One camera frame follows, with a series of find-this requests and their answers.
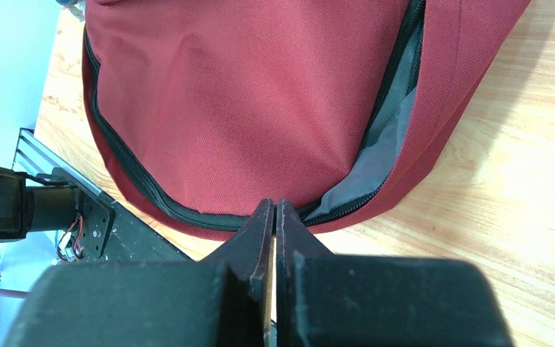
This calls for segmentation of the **red backpack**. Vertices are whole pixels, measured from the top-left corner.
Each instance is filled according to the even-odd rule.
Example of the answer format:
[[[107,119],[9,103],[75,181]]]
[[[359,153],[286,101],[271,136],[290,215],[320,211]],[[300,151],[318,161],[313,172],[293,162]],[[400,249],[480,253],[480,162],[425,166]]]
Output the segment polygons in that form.
[[[315,233],[432,170],[526,1],[89,1],[86,114],[122,195],[226,240],[266,198]]]

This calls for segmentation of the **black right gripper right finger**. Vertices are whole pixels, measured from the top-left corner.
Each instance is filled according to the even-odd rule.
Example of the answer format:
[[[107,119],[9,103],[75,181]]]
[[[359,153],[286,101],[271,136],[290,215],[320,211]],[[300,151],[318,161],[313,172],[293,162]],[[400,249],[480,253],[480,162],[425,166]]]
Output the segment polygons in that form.
[[[334,254],[291,203],[275,211],[279,346],[511,346],[473,264]]]

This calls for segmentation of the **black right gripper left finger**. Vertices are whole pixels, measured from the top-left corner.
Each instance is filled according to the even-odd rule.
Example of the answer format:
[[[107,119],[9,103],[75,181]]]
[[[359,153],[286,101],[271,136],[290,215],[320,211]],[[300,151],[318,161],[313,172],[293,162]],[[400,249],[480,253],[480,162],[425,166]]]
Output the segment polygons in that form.
[[[270,346],[275,203],[200,261],[99,262],[45,271],[6,346]]]

